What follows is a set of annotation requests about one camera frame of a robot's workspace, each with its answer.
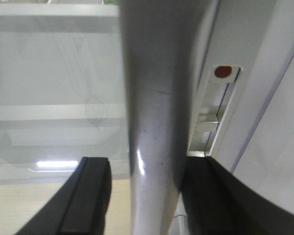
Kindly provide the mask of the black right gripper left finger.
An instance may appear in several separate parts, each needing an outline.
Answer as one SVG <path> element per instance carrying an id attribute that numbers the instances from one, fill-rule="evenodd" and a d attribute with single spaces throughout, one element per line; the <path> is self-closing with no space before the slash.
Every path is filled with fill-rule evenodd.
<path id="1" fill-rule="evenodd" d="M 56 194 L 19 235 L 102 235 L 112 191 L 109 160 L 83 157 Z"/>

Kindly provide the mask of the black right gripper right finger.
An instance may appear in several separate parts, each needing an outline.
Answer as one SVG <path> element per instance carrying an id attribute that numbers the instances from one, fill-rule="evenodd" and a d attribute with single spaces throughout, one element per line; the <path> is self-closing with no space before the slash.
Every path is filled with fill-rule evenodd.
<path id="1" fill-rule="evenodd" d="M 294 235 L 294 214 L 251 190 L 212 157 L 188 157 L 182 197 L 192 235 Z"/>

